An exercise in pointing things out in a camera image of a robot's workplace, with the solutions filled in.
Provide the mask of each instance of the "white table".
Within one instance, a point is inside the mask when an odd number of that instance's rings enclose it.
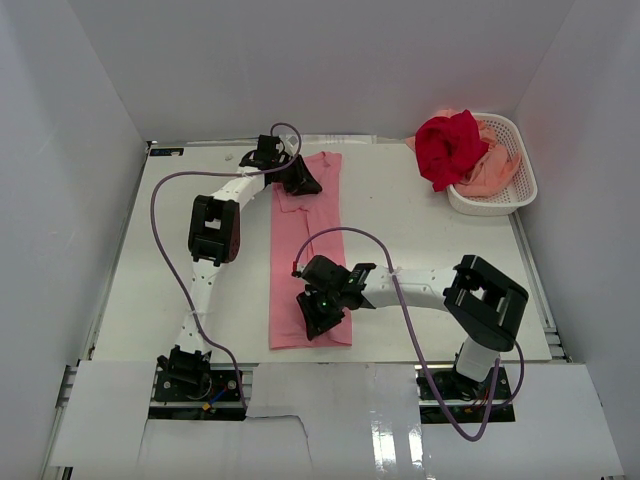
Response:
[[[397,266],[443,268],[464,254],[485,258],[532,291],[514,232],[507,217],[469,217],[435,194],[421,178],[413,153],[404,145],[330,145],[344,156],[341,216],[345,226],[377,235]],[[303,148],[303,155],[322,147]],[[180,170],[235,171],[248,147],[194,146],[179,157],[150,157],[132,213],[112,290],[104,313],[95,359],[150,360],[168,354],[187,311],[178,285],[151,235],[149,200],[156,183]],[[233,155],[233,160],[225,157]],[[187,234],[193,199],[216,191],[226,179],[181,177],[160,191],[158,228],[182,278],[191,275]],[[398,362],[416,355],[399,308],[356,311],[353,346],[269,350],[269,262],[271,191],[262,192],[242,211],[242,244],[235,262],[220,274],[206,330],[230,348],[241,363],[260,362]],[[345,233],[347,267],[358,261],[382,264],[379,247]],[[428,361],[452,361],[465,332],[448,313],[412,309],[412,319]],[[535,302],[525,311],[518,341],[527,360],[551,358]],[[515,351],[503,355],[517,358]],[[221,352],[213,361],[228,362]]]

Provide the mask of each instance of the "laundry basket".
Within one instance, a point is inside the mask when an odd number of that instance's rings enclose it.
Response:
[[[484,120],[496,131],[498,143],[507,148],[511,158],[520,152],[522,161],[509,185],[500,193],[491,197],[463,197],[453,185],[449,185],[447,187],[449,202],[453,208],[466,215],[483,217],[509,215],[516,209],[530,204],[538,194],[529,156],[520,132],[511,120],[491,113],[474,113],[473,116],[476,120]]]

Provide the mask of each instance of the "white wall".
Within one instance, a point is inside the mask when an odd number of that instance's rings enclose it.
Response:
[[[141,141],[66,0],[0,2],[0,477],[39,475]]]
[[[406,136],[510,113],[573,0],[70,0],[142,136]]]
[[[640,478],[640,4],[578,0],[516,118],[540,187],[523,220],[554,317]]]

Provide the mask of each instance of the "white panel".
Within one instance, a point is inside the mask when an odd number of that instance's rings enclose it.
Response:
[[[155,362],[81,362],[49,464],[135,466],[155,373]]]
[[[105,311],[95,357],[152,360],[173,347],[187,311],[185,299],[164,264],[149,223],[149,201],[157,182],[179,170],[233,171],[225,161],[242,158],[249,147],[192,147],[181,157],[152,157],[131,217],[113,289]],[[304,154],[321,147],[304,147]],[[331,145],[344,155],[340,208],[343,225],[360,227],[382,239],[395,266],[440,269],[457,265],[474,253],[504,271],[528,291],[527,276],[508,217],[469,217],[449,205],[418,174],[415,155],[405,145]],[[158,195],[158,230],[182,278],[191,278],[187,236],[193,199],[224,185],[226,179],[182,177]],[[416,355],[399,307],[353,313],[351,348],[269,350],[269,272],[271,191],[256,196],[242,211],[242,245],[238,258],[220,273],[209,306],[207,330],[229,347],[240,362],[396,362]],[[382,264],[384,256],[371,240],[345,233],[347,264]],[[448,312],[411,309],[415,329],[428,360],[453,361],[466,338]],[[542,323],[529,302],[518,339],[525,357],[550,359]],[[504,358],[517,359],[515,351]],[[228,362],[214,351],[215,361]]]
[[[137,467],[73,469],[73,480],[178,478],[309,480],[304,428],[297,418],[149,420]]]
[[[295,416],[314,478],[424,478],[413,365],[265,363],[247,416]]]
[[[438,107],[510,113],[573,0],[70,0],[148,140],[406,136]]]
[[[516,366],[508,366],[515,385]],[[492,423],[477,443],[450,425],[425,425],[426,465],[437,480],[597,480],[622,475],[584,365],[528,365],[515,423]],[[474,432],[477,425],[464,425]]]
[[[507,367],[512,384],[518,372],[516,366]],[[328,391],[317,401],[339,399],[342,391]],[[490,424],[476,443],[463,440],[450,425],[423,426],[427,478],[597,480],[622,474],[598,395],[583,365],[528,365],[515,407],[515,423]],[[477,427],[464,426],[469,431]],[[296,418],[237,423],[150,420],[137,471],[74,469],[73,480],[164,480],[185,475],[304,479],[310,477],[308,455],[304,430]]]
[[[540,194],[522,213],[567,351],[640,477],[640,6],[576,2],[517,110]]]
[[[64,0],[0,2],[0,476],[39,476],[144,144]]]

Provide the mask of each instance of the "wire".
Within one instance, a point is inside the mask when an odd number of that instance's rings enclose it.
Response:
[[[222,395],[224,395],[227,392],[226,388],[223,388],[215,397],[213,397],[211,400],[209,400],[209,405],[213,405],[214,403],[216,403],[220,397],[222,397]]]
[[[477,405],[473,411],[477,412],[478,410],[480,410],[482,407],[484,407],[487,404],[487,400],[489,399],[489,389],[485,388],[484,389],[484,398],[482,399],[482,402],[480,402],[480,405]]]
[[[353,227],[327,228],[326,230],[321,230],[321,231],[315,233],[314,235],[310,236],[307,240],[305,240],[305,242],[302,244],[302,246],[298,250],[298,253],[297,253],[295,261],[294,261],[294,266],[296,266],[300,262],[300,257],[302,256],[302,252],[304,251],[306,246],[309,243],[311,243],[315,238],[319,237],[320,235],[324,235],[326,233],[338,232],[338,231],[346,231],[346,232],[358,233],[360,235],[364,235],[365,237],[373,240],[382,249],[382,252],[384,253],[385,259],[387,261],[387,268],[389,269],[389,271],[390,272],[394,272],[395,271],[395,268],[393,267],[393,261],[391,260],[391,254],[389,253],[389,250],[384,245],[384,243],[382,243],[382,241],[380,241],[374,235],[372,235],[372,234],[370,234],[368,232],[365,232],[364,230],[360,230],[359,228],[353,228]],[[453,414],[449,410],[449,407],[447,407],[444,399],[442,398],[442,395],[438,391],[438,387],[435,384],[435,381],[433,379],[433,374],[429,370],[429,366],[427,365],[427,362],[426,362],[426,360],[424,358],[424,355],[422,354],[422,349],[420,348],[420,344],[418,343],[418,338],[416,337],[416,332],[413,329],[413,323],[411,322],[411,317],[409,315],[409,308],[408,308],[407,302],[406,302],[406,300],[404,298],[404,294],[402,293],[402,289],[400,288],[400,282],[398,282],[398,279],[397,279],[397,277],[395,275],[391,276],[391,281],[393,282],[393,285],[394,285],[395,290],[396,290],[396,294],[398,295],[398,301],[400,302],[400,307],[402,308],[402,313],[404,315],[404,319],[405,319],[405,322],[407,324],[407,330],[409,331],[409,337],[411,337],[411,343],[413,344],[413,348],[416,351],[416,355],[418,356],[418,360],[420,361],[420,365],[422,365],[422,369],[423,369],[423,371],[425,373],[425,377],[427,379],[427,383],[429,384],[429,388],[431,388],[431,392],[433,393],[434,398],[436,399],[436,401],[438,402],[438,405],[442,409],[442,413],[444,413],[444,416],[447,418],[447,420],[449,421],[451,426],[460,434],[460,436],[462,436],[462,438],[464,438],[465,440],[468,440],[470,442],[477,442],[484,435],[484,432],[485,432],[485,430],[487,428],[487,424],[489,423],[489,415],[491,413],[493,399],[495,397],[495,392],[496,392],[496,384],[498,383],[498,374],[500,372],[500,370],[499,370],[500,358],[499,357],[496,358],[496,361],[495,361],[495,364],[494,364],[494,367],[493,367],[493,375],[491,376],[491,386],[489,387],[489,393],[488,393],[488,396],[487,396],[487,408],[485,409],[484,415],[482,416],[482,422],[480,424],[480,428],[478,429],[478,431],[476,432],[475,435],[469,435],[467,432],[465,432],[462,429],[460,424],[456,421],[456,419],[454,418]],[[511,397],[509,397],[507,400],[505,400],[504,403],[499,405],[499,407],[506,406],[507,404],[509,404],[515,398],[515,395],[517,395],[517,393],[520,391],[520,387],[522,385],[522,381],[523,381],[523,378],[524,378],[523,375],[522,375],[524,373],[524,357],[522,356],[522,350],[520,349],[520,346],[518,345],[517,342],[516,342],[516,347],[518,348],[518,352],[520,354],[520,360],[521,360],[521,362],[520,362],[521,363],[520,380],[518,381],[518,387],[514,391],[514,394],[511,395]]]
[[[164,245],[162,244],[162,241],[160,240],[160,235],[158,234],[158,226],[157,226],[157,221],[156,221],[156,199],[157,199],[157,196],[158,196],[158,191],[160,191],[160,188],[162,187],[162,185],[164,185],[165,183],[167,183],[169,180],[171,180],[173,178],[185,177],[185,176],[191,176],[191,175],[203,176],[203,177],[231,177],[231,178],[237,178],[237,177],[242,177],[242,176],[255,177],[255,176],[258,176],[258,175],[266,175],[267,173],[280,172],[280,171],[284,170],[285,168],[288,168],[296,160],[296,158],[300,154],[300,149],[302,148],[302,136],[300,135],[300,132],[293,125],[290,125],[290,124],[284,123],[284,122],[275,123],[271,127],[271,132],[273,132],[273,130],[278,126],[285,126],[285,127],[290,128],[291,130],[294,131],[294,133],[298,137],[298,146],[297,146],[296,152],[291,156],[291,160],[289,160],[286,164],[281,165],[281,166],[276,167],[276,168],[269,169],[269,170],[261,170],[261,171],[256,171],[256,172],[249,172],[249,173],[245,173],[245,174],[242,174],[242,173],[201,172],[201,171],[197,171],[197,170],[188,170],[188,171],[183,171],[183,172],[172,173],[171,175],[167,175],[166,177],[161,179],[158,182],[158,184],[155,186],[155,188],[153,189],[153,192],[151,193],[151,205],[149,207],[149,216],[150,216],[150,219],[151,219],[151,231],[153,232],[153,239],[155,240],[156,246],[158,247],[158,250],[160,251],[160,255],[162,255],[162,258],[164,259],[165,263],[169,267],[169,270],[171,270],[171,273],[173,274],[174,278],[178,282],[178,285],[180,286],[180,289],[182,290],[182,293],[184,294],[184,297],[187,300],[187,303],[189,304],[189,309],[191,310],[191,315],[193,315],[193,320],[196,322],[196,327],[198,329],[198,332],[200,333],[200,335],[202,336],[204,341],[207,342],[212,347],[223,351],[231,359],[231,363],[233,364],[233,369],[236,372],[236,379],[238,381],[238,391],[240,392],[240,403],[242,403],[242,408],[244,408],[245,410],[247,409],[247,401],[244,398],[244,391],[243,391],[243,388],[242,388],[242,378],[241,378],[241,375],[240,375],[240,369],[238,368],[238,362],[236,361],[236,357],[233,355],[231,350],[229,350],[227,347],[225,347],[224,345],[221,345],[221,344],[216,343],[213,340],[211,340],[209,338],[209,336],[206,334],[206,332],[204,331],[204,329],[202,328],[202,324],[200,323],[200,317],[198,315],[198,312],[196,311],[196,306],[193,303],[193,299],[191,298],[191,294],[189,293],[189,290],[187,289],[187,286],[185,285],[185,283],[180,278],[180,275],[178,274],[178,271],[176,270],[176,267],[173,265],[173,262],[169,258],[169,255],[167,254],[167,251],[165,250]]]
[[[484,390],[482,390],[478,396],[476,397],[476,399],[473,401],[473,403],[471,405],[467,405],[467,408],[472,408],[475,407],[478,404],[478,401],[481,401],[484,399],[484,397],[489,393],[489,388],[485,387]]]
[[[187,398],[189,400],[202,400],[204,397],[209,395],[209,393],[211,392],[212,388],[213,388],[213,381],[211,380],[211,377],[209,377],[209,386],[207,387],[207,391],[204,392],[204,395],[202,395],[201,397],[198,397],[198,398],[190,397],[189,395],[187,395]]]

